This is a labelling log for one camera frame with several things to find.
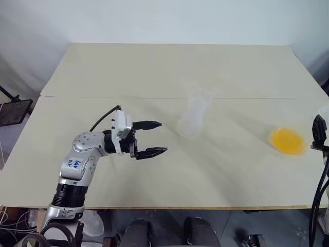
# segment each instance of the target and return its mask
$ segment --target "black cable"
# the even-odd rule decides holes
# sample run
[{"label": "black cable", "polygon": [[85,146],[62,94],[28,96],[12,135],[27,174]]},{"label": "black cable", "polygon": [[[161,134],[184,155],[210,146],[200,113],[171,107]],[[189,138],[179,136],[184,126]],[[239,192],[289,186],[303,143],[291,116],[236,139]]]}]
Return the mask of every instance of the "black cable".
[{"label": "black cable", "polygon": [[319,201],[321,201],[321,196],[323,194],[322,193],[320,195],[320,193],[322,191],[321,187],[322,187],[323,181],[324,181],[325,176],[327,175],[328,171],[329,171],[329,158],[327,158],[327,160],[325,162],[323,173],[321,175],[317,190],[315,192],[312,208],[311,208],[311,211],[310,211],[310,217],[309,217],[309,223],[308,223],[308,243],[309,243],[309,247],[312,247],[313,244],[314,244],[315,230],[316,230],[316,223],[317,223],[316,222],[317,221],[316,216],[317,216],[317,213],[319,211],[318,209],[316,210],[316,208],[317,208],[317,205],[320,204]]},{"label": "black cable", "polygon": [[109,116],[109,114],[111,114],[113,111],[115,110],[121,110],[121,107],[119,105],[117,105],[116,107],[112,108],[111,110],[109,110],[108,112],[106,112],[100,119],[98,119],[98,121],[92,126],[92,128],[90,129],[90,132],[94,130],[94,128],[107,116]]},{"label": "black cable", "polygon": [[36,241],[36,245],[38,245],[39,247],[50,247],[50,243],[48,242],[48,240],[39,233],[30,233],[30,234],[26,235],[26,237],[24,238],[24,240],[22,242],[22,247],[27,247],[27,243],[31,239]]},{"label": "black cable", "polygon": [[312,245],[314,244],[314,241],[315,241],[315,234],[316,234],[316,229],[317,229],[317,219],[318,219],[318,213],[319,213],[319,209],[320,209],[321,198],[328,186],[329,186],[329,179],[327,180],[327,182],[325,182],[320,193],[318,194],[317,204],[316,204],[314,215],[313,215]]},{"label": "black cable", "polygon": [[60,223],[54,222],[54,223],[50,223],[50,224],[46,225],[46,227],[40,231],[40,234],[44,235],[45,232],[48,231],[50,228],[57,228],[58,230],[60,230],[67,238],[68,246],[76,247],[76,240],[75,240],[72,232],[65,225],[62,225]]}]

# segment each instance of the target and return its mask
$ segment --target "gray floor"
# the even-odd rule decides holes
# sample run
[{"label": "gray floor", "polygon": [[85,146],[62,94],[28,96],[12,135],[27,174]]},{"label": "gray floor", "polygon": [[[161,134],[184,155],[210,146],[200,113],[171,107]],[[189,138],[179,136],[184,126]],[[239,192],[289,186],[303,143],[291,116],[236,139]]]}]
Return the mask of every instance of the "gray floor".
[{"label": "gray floor", "polygon": [[[266,246],[308,246],[309,210],[273,210],[247,214],[240,210],[137,210],[116,209],[99,211],[105,233],[100,237],[84,236],[84,241],[102,242],[122,232],[134,220],[144,218],[151,222],[155,246],[181,244],[186,217],[202,217],[215,229],[222,247],[238,246],[235,231],[262,234]],[[322,246],[323,232],[317,229],[314,246]]]}]

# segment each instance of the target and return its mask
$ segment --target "gray pants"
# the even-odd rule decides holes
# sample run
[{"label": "gray pants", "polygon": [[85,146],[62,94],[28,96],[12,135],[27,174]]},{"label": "gray pants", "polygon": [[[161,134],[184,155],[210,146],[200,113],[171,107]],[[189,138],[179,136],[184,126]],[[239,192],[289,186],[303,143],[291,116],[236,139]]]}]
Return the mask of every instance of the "gray pants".
[{"label": "gray pants", "polygon": [[[221,247],[211,225],[200,218],[188,218],[185,221],[185,239],[188,245]],[[145,220],[136,220],[125,230],[120,247],[149,247],[151,233]]]}]

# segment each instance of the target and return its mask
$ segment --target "yellow bowl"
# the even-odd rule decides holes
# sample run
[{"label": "yellow bowl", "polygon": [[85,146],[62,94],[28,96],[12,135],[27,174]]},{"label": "yellow bowl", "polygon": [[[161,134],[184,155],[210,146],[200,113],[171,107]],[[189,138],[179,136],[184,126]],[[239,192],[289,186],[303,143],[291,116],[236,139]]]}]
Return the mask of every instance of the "yellow bowl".
[{"label": "yellow bowl", "polygon": [[304,139],[293,130],[279,128],[271,137],[273,145],[283,153],[299,155],[306,151]]}]

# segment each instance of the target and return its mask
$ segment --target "robotic arm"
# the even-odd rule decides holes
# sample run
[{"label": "robotic arm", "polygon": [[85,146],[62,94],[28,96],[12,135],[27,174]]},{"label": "robotic arm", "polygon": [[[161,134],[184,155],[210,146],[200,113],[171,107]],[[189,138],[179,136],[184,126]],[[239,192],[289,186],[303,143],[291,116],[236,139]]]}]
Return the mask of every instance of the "robotic arm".
[{"label": "robotic arm", "polygon": [[42,229],[54,221],[78,221],[82,217],[85,195],[99,158],[114,153],[129,153],[131,157],[140,160],[165,152],[167,148],[137,150],[136,130],[150,130],[159,126],[161,123],[156,121],[131,122],[130,116],[117,107],[111,130],[93,132],[94,126],[91,131],[79,134],[61,165],[56,194],[48,206]]}]

